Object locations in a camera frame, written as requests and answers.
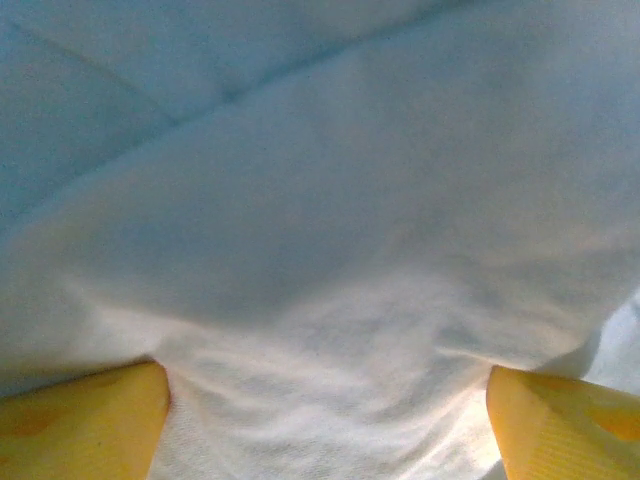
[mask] white cloth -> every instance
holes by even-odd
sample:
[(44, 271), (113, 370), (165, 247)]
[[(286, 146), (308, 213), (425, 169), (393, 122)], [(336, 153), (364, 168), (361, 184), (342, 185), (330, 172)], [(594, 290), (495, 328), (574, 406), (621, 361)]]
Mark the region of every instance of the white cloth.
[(640, 393), (635, 0), (135, 5), (2, 7), (5, 394), (146, 356), (154, 480), (476, 480), (491, 365)]

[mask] white fabric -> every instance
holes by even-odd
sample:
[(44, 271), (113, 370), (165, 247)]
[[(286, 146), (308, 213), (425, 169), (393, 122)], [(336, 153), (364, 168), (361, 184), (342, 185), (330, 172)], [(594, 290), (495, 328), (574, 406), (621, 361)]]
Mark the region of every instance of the white fabric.
[(635, 0), (136, 5), (3, 7), (4, 393), (155, 358), (154, 480), (500, 478), (492, 364), (640, 393)]

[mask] yellow object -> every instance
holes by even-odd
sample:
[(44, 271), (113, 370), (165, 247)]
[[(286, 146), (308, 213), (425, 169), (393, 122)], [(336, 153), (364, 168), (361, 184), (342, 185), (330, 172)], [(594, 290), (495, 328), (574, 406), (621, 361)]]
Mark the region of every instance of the yellow object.
[(3, 399), (0, 479), (143, 480), (168, 407), (154, 363)]
[(494, 367), (487, 409), (509, 480), (640, 479), (640, 398)]

